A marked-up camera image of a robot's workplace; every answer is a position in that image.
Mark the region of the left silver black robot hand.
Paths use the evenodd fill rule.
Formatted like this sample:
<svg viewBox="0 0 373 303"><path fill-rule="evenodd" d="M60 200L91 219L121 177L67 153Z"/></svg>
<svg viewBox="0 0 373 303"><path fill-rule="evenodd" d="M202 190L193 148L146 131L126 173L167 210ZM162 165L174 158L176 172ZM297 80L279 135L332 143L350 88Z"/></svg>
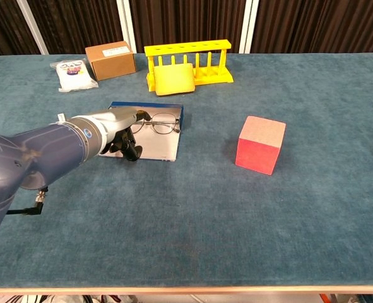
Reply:
<svg viewBox="0 0 373 303"><path fill-rule="evenodd" d="M143 148L136 146L131 126L141 120L150 121L149 113L133 107L113 107L95 112L92 116L100 121L107 131L107 142L100 154L120 151L127 160L137 161Z"/></svg>

